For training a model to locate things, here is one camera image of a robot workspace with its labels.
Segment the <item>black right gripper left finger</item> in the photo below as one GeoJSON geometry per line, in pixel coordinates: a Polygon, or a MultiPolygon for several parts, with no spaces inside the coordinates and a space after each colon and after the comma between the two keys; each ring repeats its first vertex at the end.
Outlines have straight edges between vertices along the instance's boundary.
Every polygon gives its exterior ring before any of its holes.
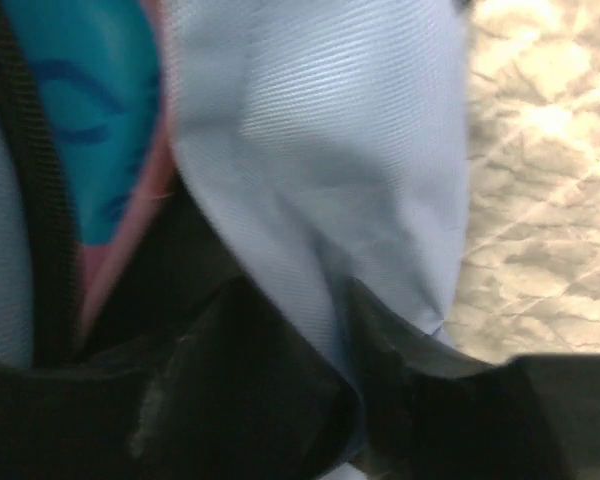
{"type": "Polygon", "coordinates": [[[0,479],[314,479],[357,421],[351,386],[235,279],[84,364],[0,366],[0,479]]]}

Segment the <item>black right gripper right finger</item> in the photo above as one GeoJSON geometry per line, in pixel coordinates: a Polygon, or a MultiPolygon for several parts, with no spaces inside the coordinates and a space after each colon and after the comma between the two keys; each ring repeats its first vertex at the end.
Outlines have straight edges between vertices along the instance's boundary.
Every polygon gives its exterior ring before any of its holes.
{"type": "Polygon", "coordinates": [[[492,365],[347,292],[368,439],[406,479],[600,479],[600,355],[492,365]]]}

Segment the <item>blue student backpack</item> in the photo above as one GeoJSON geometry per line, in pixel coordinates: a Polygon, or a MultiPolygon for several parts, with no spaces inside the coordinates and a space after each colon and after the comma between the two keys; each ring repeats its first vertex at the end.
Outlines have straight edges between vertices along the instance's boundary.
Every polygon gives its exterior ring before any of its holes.
{"type": "Polygon", "coordinates": [[[187,321],[249,281],[351,386],[347,292],[447,344],[468,216],[454,1],[153,1],[170,193],[83,344],[73,202],[0,1],[0,366],[54,370],[187,321]]]}

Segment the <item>pink cartoon pencil case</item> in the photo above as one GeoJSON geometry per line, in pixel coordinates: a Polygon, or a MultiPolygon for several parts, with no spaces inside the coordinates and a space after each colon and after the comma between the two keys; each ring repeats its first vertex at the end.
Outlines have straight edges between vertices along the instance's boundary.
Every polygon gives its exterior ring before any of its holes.
{"type": "Polygon", "coordinates": [[[153,1],[8,1],[74,206],[83,344],[170,193],[153,1]]]}

